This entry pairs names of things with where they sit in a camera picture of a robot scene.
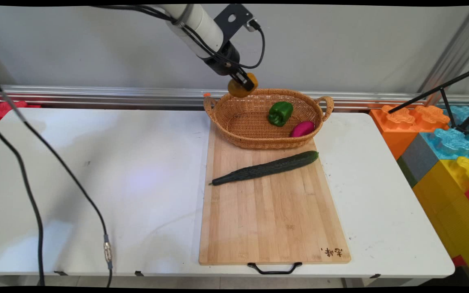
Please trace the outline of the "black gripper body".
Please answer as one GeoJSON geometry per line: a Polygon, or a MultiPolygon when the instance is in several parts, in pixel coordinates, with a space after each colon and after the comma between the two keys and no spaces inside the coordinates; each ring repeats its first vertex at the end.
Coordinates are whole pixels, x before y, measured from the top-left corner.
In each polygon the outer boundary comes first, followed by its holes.
{"type": "Polygon", "coordinates": [[[234,76],[242,74],[242,68],[236,63],[240,61],[240,54],[231,41],[227,41],[218,52],[212,52],[205,46],[203,49],[207,52],[207,57],[203,61],[216,74],[220,76],[234,76]]]}

